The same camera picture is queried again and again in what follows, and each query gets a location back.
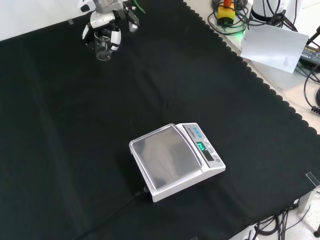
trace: green light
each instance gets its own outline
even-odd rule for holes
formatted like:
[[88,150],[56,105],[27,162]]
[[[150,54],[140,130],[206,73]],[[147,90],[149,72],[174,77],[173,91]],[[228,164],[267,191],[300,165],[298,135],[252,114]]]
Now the green light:
[[197,142],[197,145],[198,145],[198,147],[200,148],[201,151],[205,150],[205,148],[204,148],[204,146],[202,146],[201,142]]

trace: white table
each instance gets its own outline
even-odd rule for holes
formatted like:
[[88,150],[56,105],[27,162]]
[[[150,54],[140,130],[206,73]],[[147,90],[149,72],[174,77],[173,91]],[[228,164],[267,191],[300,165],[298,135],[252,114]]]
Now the white table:
[[[211,1],[212,0],[184,0],[187,5],[194,10],[199,16],[208,24],[208,16],[212,13],[212,7],[211,7]],[[219,34],[219,36],[223,39],[223,41],[226,42],[227,46],[232,49],[238,56],[240,56],[240,50],[239,50],[239,39],[236,37],[229,37],[228,38],[224,35]],[[282,78],[281,73],[279,72],[273,72],[273,74],[269,74],[266,76],[263,74],[263,66],[252,63],[250,60],[244,59],[248,63],[248,66],[252,69],[253,72],[257,74],[259,78],[262,78],[264,83],[268,84],[271,89],[276,91],[277,95],[280,95],[284,101],[287,101],[291,107],[293,107],[296,111],[296,113],[300,114],[302,116],[302,119],[306,122],[308,122],[309,126],[314,128],[318,133],[320,133],[320,115],[315,114],[311,111],[311,107],[307,104],[303,90],[304,90],[304,82],[301,82],[300,84],[291,87],[286,90],[279,90],[277,87],[274,86],[273,82],[274,79],[270,79],[270,77],[276,78]],[[314,83],[313,81],[308,81],[307,87],[306,87],[306,95],[309,100],[309,102],[316,106],[316,92],[320,88],[320,84]],[[309,208],[312,199],[314,198],[316,194],[316,190],[306,194],[301,198],[300,207],[299,210],[301,212],[306,211],[306,209]],[[252,229],[253,226],[249,226],[236,236],[234,236],[230,240],[241,240],[250,229]]]

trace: digital scale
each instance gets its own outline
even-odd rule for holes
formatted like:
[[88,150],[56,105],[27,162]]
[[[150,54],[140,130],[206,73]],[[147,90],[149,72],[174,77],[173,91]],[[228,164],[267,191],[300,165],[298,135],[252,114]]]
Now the digital scale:
[[129,144],[153,202],[223,172],[225,164],[198,124],[168,124]]

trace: clear glass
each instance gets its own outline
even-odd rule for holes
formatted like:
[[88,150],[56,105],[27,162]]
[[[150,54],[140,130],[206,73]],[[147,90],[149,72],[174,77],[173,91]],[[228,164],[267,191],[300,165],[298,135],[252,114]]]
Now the clear glass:
[[132,141],[131,150],[156,190],[201,168],[190,145],[171,124]]
[[111,59],[111,52],[108,51],[108,45],[110,44],[110,38],[107,36],[98,37],[97,33],[94,33],[94,50],[95,56],[101,61],[108,61]]

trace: white wall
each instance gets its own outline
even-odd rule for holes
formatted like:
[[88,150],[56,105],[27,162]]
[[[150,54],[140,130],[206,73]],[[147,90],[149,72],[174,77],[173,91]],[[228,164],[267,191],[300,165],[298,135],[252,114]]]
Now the white wall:
[[78,0],[1,0],[0,41],[80,15]]

